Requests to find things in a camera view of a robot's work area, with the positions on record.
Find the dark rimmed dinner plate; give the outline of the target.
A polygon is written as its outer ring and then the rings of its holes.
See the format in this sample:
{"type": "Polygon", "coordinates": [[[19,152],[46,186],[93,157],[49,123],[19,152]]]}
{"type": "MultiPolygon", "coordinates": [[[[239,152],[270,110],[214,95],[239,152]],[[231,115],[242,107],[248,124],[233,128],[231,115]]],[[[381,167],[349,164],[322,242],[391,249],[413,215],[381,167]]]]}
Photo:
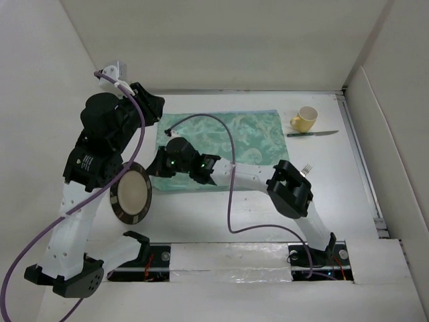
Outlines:
{"type": "Polygon", "coordinates": [[[129,170],[110,188],[111,208],[122,223],[136,225],[151,206],[152,185],[145,168],[133,162],[129,170]]]}

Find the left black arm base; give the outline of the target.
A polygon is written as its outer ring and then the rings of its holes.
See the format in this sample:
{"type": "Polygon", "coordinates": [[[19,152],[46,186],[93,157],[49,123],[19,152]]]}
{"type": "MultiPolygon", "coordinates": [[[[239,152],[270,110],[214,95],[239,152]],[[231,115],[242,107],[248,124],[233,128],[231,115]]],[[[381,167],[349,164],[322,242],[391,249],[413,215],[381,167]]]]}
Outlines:
{"type": "Polygon", "coordinates": [[[145,262],[125,263],[107,274],[110,282],[169,282],[170,244],[152,244],[145,262]]]}

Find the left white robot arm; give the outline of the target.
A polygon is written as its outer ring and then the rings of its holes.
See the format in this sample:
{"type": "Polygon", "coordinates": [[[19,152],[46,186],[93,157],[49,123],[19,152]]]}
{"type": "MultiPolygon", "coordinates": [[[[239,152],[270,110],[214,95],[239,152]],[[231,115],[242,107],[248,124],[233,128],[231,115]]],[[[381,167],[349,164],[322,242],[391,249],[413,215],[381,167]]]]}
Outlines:
{"type": "Polygon", "coordinates": [[[125,168],[122,153],[138,129],[162,118],[165,99],[131,84],[134,96],[118,98],[98,93],[86,100],[80,114],[83,129],[63,172],[63,199],[41,261],[26,268],[24,278],[50,286],[53,293],[85,299],[100,286],[106,273],[123,264],[142,266],[149,260],[149,238],[125,232],[98,256],[86,243],[108,184],[125,168]]]}

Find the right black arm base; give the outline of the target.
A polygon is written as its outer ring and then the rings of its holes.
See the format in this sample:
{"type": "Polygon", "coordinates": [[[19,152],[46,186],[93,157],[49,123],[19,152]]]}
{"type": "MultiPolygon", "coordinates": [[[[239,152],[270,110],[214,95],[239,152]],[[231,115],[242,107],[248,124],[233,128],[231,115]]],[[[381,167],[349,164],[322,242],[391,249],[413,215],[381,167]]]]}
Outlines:
{"type": "Polygon", "coordinates": [[[302,243],[288,244],[289,254],[286,257],[290,264],[293,282],[302,281],[354,281],[349,252],[345,241],[337,241],[332,252],[326,255],[318,250],[310,249],[312,258],[312,274],[308,254],[302,243]]]}

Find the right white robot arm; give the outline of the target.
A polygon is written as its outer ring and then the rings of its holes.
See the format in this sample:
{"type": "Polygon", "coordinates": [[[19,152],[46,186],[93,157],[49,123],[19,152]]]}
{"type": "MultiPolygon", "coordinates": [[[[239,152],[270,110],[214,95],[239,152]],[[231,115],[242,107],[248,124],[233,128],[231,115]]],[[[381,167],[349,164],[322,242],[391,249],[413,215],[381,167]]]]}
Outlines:
{"type": "Polygon", "coordinates": [[[334,256],[336,237],[322,222],[310,182],[290,162],[280,160],[275,166],[236,163],[212,154],[201,154],[184,138],[173,138],[160,146],[147,173],[160,178],[187,174],[199,184],[226,186],[267,194],[277,212],[293,219],[304,234],[310,256],[325,264],[334,256]]]}

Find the yellow mug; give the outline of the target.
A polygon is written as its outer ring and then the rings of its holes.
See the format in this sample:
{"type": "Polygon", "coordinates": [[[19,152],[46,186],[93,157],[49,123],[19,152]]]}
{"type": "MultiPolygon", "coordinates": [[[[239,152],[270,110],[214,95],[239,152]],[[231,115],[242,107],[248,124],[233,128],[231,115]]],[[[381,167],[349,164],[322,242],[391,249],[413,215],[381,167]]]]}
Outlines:
{"type": "Polygon", "coordinates": [[[303,106],[297,116],[290,120],[292,129],[299,133],[309,132],[318,119],[318,111],[311,106],[303,106]]]}

